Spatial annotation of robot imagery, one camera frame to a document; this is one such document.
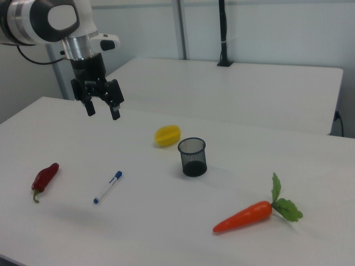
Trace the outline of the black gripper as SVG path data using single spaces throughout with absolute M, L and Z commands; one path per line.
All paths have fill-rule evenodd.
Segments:
M 106 69 L 101 53 L 92 57 L 70 60 L 75 78 L 71 80 L 71 85 L 76 101 L 81 101 L 88 116 L 95 114 L 92 97 L 86 83 L 98 90 L 98 97 L 110 108 L 113 120 L 120 118 L 120 104 L 124 102 L 123 93 L 116 79 L 106 81 Z

